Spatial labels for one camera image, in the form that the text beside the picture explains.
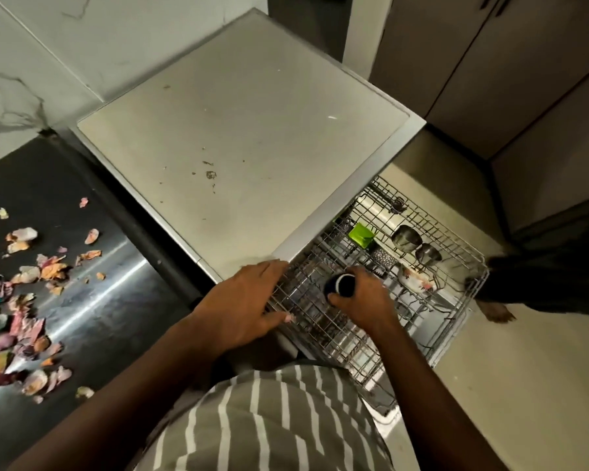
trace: forearm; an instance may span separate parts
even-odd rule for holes
[[[421,469],[505,470],[399,320],[393,317],[370,334],[393,385]]]
[[[215,358],[191,316],[26,451],[9,469],[104,469],[145,438],[196,373]]]

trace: dishwasher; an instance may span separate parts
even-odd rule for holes
[[[397,261],[383,264],[349,236],[356,224],[374,232]],[[434,265],[420,264],[391,236],[401,225],[415,229],[441,254]],[[345,367],[383,435],[400,419],[393,388],[377,348],[367,334],[325,299],[327,280],[349,266],[363,266],[388,288],[404,329],[434,367],[467,318],[469,301],[489,275],[484,256],[445,228],[396,188],[377,176],[291,262],[269,301],[295,320],[281,331],[308,357]],[[404,269],[423,274],[432,289],[415,292],[400,282]]]
[[[401,413],[380,356],[327,304],[325,282],[352,265],[377,275],[434,366],[488,275],[482,254],[379,176],[424,125],[252,11],[69,127],[214,282],[289,261],[269,303],[295,317],[283,334],[347,368],[386,435]],[[397,247],[402,228],[436,261]]]

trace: striped shirt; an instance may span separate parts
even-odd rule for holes
[[[346,370],[289,365],[218,383],[165,427],[135,469],[388,471],[393,466]]]

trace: hand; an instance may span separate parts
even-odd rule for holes
[[[264,314],[287,261],[263,261],[240,269],[216,285],[184,321],[201,335],[213,358],[265,335],[292,316],[285,312]]]
[[[346,269],[355,276],[355,292],[350,298],[329,294],[330,304],[343,311],[354,324],[374,340],[388,325],[396,322],[397,313],[388,289],[382,281],[361,266]]]

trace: black countertop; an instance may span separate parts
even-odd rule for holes
[[[81,197],[90,200],[85,208],[79,208]],[[41,404],[16,386],[0,388],[3,469],[79,405],[79,386],[101,388],[188,314],[212,284],[110,175],[56,137],[39,137],[0,160],[0,207],[9,213],[0,220],[0,256],[8,232],[39,231],[30,250],[0,258],[5,277],[35,265],[38,253],[56,254],[59,246],[68,248],[70,264],[78,253],[103,252],[70,271],[61,296],[41,283],[16,286],[16,293],[37,294],[34,310],[46,318],[51,340],[64,343],[61,363],[74,374]],[[92,228],[100,238],[87,246]],[[96,272],[106,279],[96,279]]]

